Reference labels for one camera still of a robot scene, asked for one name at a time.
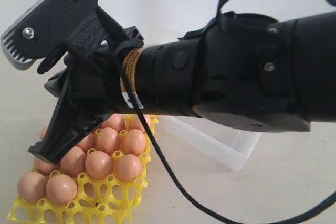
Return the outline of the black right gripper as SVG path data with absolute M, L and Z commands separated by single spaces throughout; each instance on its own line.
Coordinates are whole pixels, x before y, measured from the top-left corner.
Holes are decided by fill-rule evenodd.
M 66 55 L 66 68 L 44 85 L 58 101 L 44 138 L 28 151 L 47 163 L 59 164 L 76 144 L 117 111 L 112 96 L 120 73 L 114 51 L 110 45 L 100 45 L 86 59 L 88 62 Z

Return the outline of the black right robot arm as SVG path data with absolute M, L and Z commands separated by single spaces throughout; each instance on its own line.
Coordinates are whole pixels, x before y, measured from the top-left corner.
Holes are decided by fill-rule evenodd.
M 205 118 L 253 132 L 308 132 L 335 122 L 335 12 L 276 22 L 226 13 L 261 36 L 212 23 L 168 44 L 102 46 L 45 87 L 58 98 L 45 138 L 29 148 L 57 164 L 110 114 Z

